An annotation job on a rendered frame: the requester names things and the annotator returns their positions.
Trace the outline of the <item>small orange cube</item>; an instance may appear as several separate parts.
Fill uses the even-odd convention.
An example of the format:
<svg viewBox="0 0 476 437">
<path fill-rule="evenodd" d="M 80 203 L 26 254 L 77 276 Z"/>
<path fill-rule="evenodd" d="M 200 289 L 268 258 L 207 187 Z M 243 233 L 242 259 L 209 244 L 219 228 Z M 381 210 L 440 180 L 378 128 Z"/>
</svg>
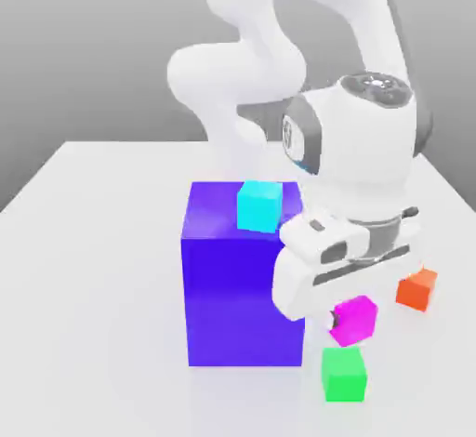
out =
<svg viewBox="0 0 476 437">
<path fill-rule="evenodd" d="M 417 311 L 426 311 L 434 290 L 438 273 L 422 268 L 398 283 L 396 302 Z"/>
</svg>

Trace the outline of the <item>small green cube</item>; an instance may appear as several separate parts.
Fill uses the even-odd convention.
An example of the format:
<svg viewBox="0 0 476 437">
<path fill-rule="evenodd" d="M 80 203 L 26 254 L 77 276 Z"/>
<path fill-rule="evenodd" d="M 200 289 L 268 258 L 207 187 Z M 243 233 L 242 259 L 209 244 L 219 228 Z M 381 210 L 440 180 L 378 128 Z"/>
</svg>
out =
<svg viewBox="0 0 476 437">
<path fill-rule="evenodd" d="M 363 402 L 368 375 L 361 349 L 324 348 L 321 380 L 327 402 Z"/>
</svg>

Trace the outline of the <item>small cyan cube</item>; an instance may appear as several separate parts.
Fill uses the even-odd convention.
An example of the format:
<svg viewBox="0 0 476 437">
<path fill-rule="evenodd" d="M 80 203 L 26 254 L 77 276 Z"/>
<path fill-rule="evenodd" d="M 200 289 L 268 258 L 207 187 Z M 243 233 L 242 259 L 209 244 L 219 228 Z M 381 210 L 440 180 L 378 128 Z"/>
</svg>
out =
<svg viewBox="0 0 476 437">
<path fill-rule="evenodd" d="M 282 216 L 283 184 L 247 180 L 237 193 L 237 228 L 275 233 Z"/>
</svg>

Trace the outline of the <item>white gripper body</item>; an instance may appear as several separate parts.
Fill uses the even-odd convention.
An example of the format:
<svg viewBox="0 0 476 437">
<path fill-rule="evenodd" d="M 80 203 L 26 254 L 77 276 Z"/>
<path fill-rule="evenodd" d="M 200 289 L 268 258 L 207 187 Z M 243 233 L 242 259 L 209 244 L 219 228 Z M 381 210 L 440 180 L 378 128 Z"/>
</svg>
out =
<svg viewBox="0 0 476 437">
<path fill-rule="evenodd" d="M 289 320 L 368 295 L 387 300 L 398 280 L 421 268 L 417 218 L 358 224 L 343 218 L 291 218 L 274 265 L 272 300 Z"/>
</svg>

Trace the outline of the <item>large blue box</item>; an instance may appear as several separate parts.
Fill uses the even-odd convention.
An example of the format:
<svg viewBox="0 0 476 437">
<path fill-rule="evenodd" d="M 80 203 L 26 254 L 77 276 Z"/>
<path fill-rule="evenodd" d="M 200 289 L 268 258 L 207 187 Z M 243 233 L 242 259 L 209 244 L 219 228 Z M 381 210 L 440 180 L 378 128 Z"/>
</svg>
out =
<svg viewBox="0 0 476 437">
<path fill-rule="evenodd" d="M 238 229 L 236 181 L 195 181 L 180 237 L 191 366 L 299 366 L 305 324 L 271 299 L 278 232 Z"/>
</svg>

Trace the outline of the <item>small magenta cube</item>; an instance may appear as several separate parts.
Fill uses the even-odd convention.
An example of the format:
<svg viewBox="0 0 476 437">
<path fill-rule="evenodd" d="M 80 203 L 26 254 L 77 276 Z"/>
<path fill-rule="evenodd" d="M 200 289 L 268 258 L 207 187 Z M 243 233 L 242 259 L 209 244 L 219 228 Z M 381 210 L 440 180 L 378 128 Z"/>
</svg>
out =
<svg viewBox="0 0 476 437">
<path fill-rule="evenodd" d="M 329 333 L 340 347 L 370 338 L 375 330 L 378 306 L 366 295 L 346 300 L 333 309 L 339 314 L 338 327 Z"/>
</svg>

